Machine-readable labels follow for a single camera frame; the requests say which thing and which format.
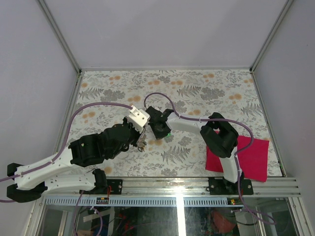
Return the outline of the large metal keyring with clips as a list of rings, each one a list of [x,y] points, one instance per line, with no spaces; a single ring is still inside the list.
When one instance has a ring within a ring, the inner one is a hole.
[[[146,141],[145,141],[145,132],[146,132],[146,128],[143,129],[143,131],[141,132],[137,142],[136,142],[136,146],[137,146],[137,150],[139,152],[143,152],[145,149],[145,146],[147,145]]]

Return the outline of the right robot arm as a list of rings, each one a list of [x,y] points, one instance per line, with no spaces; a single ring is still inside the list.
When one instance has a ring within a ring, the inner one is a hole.
[[[235,154],[238,145],[238,132],[224,119],[214,112],[208,118],[197,118],[176,114],[174,110],[166,109],[161,112],[152,106],[146,109],[150,115],[149,126],[157,140],[165,138],[171,131],[185,131],[199,135],[203,138],[207,148],[220,160],[225,190],[235,194],[242,188],[235,161]]]

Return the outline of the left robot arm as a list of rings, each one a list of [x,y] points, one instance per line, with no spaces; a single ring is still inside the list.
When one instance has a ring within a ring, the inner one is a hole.
[[[146,124],[145,118],[140,122],[124,118],[123,123],[106,128],[101,133],[85,135],[41,161],[30,165],[9,164],[7,175],[14,179],[14,184],[7,187],[7,197],[18,203],[26,203],[53,192],[109,193],[104,170],[94,169],[81,175],[65,173],[78,167],[101,164],[128,151],[130,146],[136,147]]]

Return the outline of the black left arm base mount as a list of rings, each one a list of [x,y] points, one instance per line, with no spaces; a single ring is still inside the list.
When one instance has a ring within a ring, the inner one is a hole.
[[[123,189],[122,179],[107,179],[105,171],[95,169],[93,171],[95,177],[94,188],[91,194],[108,194],[108,195],[121,195]]]

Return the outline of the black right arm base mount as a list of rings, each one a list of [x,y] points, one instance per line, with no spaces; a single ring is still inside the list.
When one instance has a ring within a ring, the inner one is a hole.
[[[253,195],[252,182],[250,179],[244,178],[243,175],[241,175],[240,181],[236,183],[227,181],[223,177],[209,177],[206,191],[210,195],[238,195],[238,184],[240,184],[241,195]]]

